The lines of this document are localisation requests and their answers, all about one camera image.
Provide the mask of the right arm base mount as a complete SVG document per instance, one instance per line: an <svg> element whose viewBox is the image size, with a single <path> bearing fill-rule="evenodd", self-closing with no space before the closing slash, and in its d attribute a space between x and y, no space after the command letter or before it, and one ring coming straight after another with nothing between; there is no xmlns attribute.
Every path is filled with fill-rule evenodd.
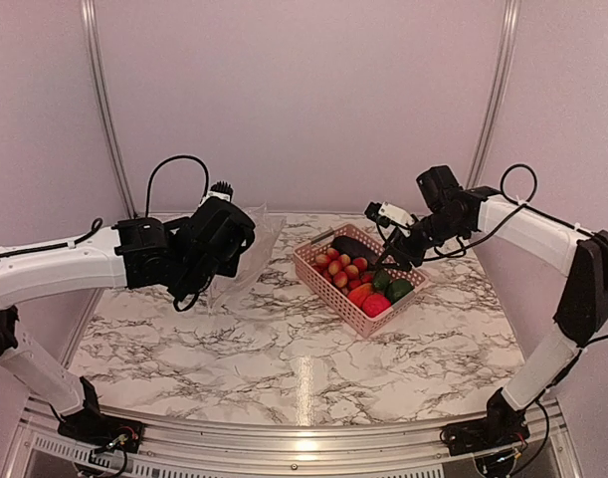
<svg viewBox="0 0 608 478"><path fill-rule="evenodd" d="M440 440L451 456L458 456L524 443L529 436L522 411L514 411L508 404L494 404L488 406L485 417L445 425Z"/></svg>

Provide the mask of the right aluminium frame post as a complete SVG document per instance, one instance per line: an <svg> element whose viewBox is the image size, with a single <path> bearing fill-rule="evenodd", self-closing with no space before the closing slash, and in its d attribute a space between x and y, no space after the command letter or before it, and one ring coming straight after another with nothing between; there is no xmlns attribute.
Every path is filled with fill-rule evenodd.
<svg viewBox="0 0 608 478"><path fill-rule="evenodd" d="M488 163L498 117L507 92L521 2L519 0L507 0L504 5L496 64L484 119L467 176L466 186L468 188L476 187L481 182L484 169Z"/></svg>

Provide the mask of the clear zip top bag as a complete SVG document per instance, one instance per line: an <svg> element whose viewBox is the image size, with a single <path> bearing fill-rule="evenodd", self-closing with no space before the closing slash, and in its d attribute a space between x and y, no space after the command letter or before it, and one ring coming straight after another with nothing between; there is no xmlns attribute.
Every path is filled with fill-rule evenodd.
<svg viewBox="0 0 608 478"><path fill-rule="evenodd" d="M241 255L234 278L217 276L208 291L207 306L210 315L236 303L251 291L273 256L277 240L286 225L286 216L272 212L266 203L246 208L245 212L255 222L255 240Z"/></svg>

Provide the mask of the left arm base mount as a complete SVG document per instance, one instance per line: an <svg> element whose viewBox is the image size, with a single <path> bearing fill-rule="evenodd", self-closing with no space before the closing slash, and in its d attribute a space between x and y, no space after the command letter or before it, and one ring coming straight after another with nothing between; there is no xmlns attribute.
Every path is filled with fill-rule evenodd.
<svg viewBox="0 0 608 478"><path fill-rule="evenodd" d="M136 453L140 446L142 422L101 412L94 386L80 378L84 393L83 406L76 413L63 415L52 409L59 421L58 432L66 437L96 445L101 452L121 445L127 453Z"/></svg>

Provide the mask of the green bell pepper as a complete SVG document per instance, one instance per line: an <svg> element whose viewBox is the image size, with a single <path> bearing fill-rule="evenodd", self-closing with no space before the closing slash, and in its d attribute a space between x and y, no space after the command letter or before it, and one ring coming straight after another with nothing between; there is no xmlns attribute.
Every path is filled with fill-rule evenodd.
<svg viewBox="0 0 608 478"><path fill-rule="evenodd" d="M406 279L392 281L385 290L385 297L391 304L403 299L414 290L414 285Z"/></svg>

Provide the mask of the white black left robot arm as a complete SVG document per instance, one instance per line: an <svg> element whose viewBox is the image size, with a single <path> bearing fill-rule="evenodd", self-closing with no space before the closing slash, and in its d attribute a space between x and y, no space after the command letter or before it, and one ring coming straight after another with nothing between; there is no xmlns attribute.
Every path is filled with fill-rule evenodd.
<svg viewBox="0 0 608 478"><path fill-rule="evenodd" d="M178 312L190 309L217 276L236 275L255 224L218 197L189 217L94 221L79 238L0 247L0 365L47 401L90 443L110 435L94 389L64 369L18 324L20 303L87 289L162 286Z"/></svg>

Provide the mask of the pink red apple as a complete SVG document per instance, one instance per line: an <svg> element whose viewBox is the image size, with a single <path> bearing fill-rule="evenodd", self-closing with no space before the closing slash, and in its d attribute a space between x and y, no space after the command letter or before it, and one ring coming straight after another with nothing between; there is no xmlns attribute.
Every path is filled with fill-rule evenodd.
<svg viewBox="0 0 608 478"><path fill-rule="evenodd" d="M375 318L391 307L390 301L381 294L368 296L361 305L362 312L369 318Z"/></svg>

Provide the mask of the red yellow lychee bunch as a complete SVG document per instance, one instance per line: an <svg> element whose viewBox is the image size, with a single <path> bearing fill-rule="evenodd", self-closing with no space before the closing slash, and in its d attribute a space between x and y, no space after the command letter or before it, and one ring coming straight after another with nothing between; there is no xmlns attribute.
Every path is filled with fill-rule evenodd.
<svg viewBox="0 0 608 478"><path fill-rule="evenodd" d="M374 278L366 257L342 253L332 247L317 253L312 259L312 267L343 295L372 283Z"/></svg>

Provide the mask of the left aluminium frame post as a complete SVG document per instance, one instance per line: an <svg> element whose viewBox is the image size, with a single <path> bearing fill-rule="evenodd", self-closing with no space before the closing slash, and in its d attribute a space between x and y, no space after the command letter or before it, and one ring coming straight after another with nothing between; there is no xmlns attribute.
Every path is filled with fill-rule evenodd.
<svg viewBox="0 0 608 478"><path fill-rule="evenodd" d="M135 218L137 216L137 208L127 178L110 105L107 80L102 58L96 2L94 0L82 0L81 13L96 102L98 105L101 128L107 147L110 166L125 214L129 218Z"/></svg>

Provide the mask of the long green cucumber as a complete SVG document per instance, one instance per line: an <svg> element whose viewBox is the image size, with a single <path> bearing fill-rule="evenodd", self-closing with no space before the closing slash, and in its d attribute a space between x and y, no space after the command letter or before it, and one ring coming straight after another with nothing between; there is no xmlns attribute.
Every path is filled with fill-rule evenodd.
<svg viewBox="0 0 608 478"><path fill-rule="evenodd" d="M378 270L372 279L372 286L376 291L384 292L392 282L392 277L385 269Z"/></svg>

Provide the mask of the pink perforated plastic basket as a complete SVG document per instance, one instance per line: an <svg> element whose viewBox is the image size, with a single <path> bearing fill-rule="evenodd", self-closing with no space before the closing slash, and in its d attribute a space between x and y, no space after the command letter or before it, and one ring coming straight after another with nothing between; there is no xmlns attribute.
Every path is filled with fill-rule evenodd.
<svg viewBox="0 0 608 478"><path fill-rule="evenodd" d="M328 231L315 236L313 239L302 243L294 249L293 260L296 266L296 273L305 284L318 294L362 337L368 338L413 304L417 299L418 293L429 285L429 278L415 269L410 272L391 271L390 274L393 279L405 279L413 285L414 289L379 315L369 318L360 308L350 302L345 295L324 279L322 274L313 269L315 256L321 252L325 252L330 247L333 239L343 235L358 240L375 253L380 254L383 250L382 244L378 240L369 236L356 225L351 223L342 224L330 228Z"/></svg>

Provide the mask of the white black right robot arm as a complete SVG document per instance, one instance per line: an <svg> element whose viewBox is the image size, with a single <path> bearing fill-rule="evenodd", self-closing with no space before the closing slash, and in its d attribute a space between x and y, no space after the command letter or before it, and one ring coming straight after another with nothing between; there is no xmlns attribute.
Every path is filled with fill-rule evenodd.
<svg viewBox="0 0 608 478"><path fill-rule="evenodd" d="M512 411L527 409L562 379L584 349L597 342L596 334L608 320L608 233L564 225L533 211L524 201L508 201L491 187L448 187L428 196L431 212L420 219L387 202L367 206L369 220L393 229L377 267L409 271L428 262L429 250L479 233L485 240L500 238L520 248L566 280L551 331L489 402L495 411L479 423L479 438L498 446L516 430Z"/></svg>

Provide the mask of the aluminium frame post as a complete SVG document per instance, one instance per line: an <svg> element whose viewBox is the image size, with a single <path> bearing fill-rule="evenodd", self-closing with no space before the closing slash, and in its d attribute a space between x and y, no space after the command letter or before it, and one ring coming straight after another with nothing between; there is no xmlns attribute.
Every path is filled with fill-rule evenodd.
<svg viewBox="0 0 608 478"><path fill-rule="evenodd" d="M129 218L135 218L137 216L137 208L127 178L110 105L107 80L102 58L96 2L94 0L82 0L81 13L96 102L98 105L101 128L107 147L110 166L125 214Z"/></svg>
<svg viewBox="0 0 608 478"><path fill-rule="evenodd" d="M484 119L467 176L466 186L468 188L476 187L481 182L484 169L488 163L498 117L507 92L521 2L519 0L507 0L504 5L496 64Z"/></svg>

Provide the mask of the orange red mango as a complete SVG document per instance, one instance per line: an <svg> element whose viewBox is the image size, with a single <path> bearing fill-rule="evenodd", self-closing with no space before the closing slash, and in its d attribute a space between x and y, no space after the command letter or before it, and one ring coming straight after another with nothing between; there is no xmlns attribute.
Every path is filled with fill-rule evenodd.
<svg viewBox="0 0 608 478"><path fill-rule="evenodd" d="M365 300L374 293L371 283L364 283L351 290L347 295L347 300L361 309Z"/></svg>

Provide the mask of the aluminium front rail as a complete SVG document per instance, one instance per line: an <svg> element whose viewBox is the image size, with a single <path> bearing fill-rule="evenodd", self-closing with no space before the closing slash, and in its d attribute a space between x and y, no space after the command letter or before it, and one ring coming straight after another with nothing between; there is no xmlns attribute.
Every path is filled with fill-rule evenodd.
<svg viewBox="0 0 608 478"><path fill-rule="evenodd" d="M453 456L444 443L450 418L407 423L297 427L218 423L126 411L142 423L136 453L91 456L91 446L58 434L48 405L30 398L7 453L4 477L74 477L126 468L127 477L480 477L487 464L514 459L523 477L584 472L559 404L526 414L525 442Z"/></svg>

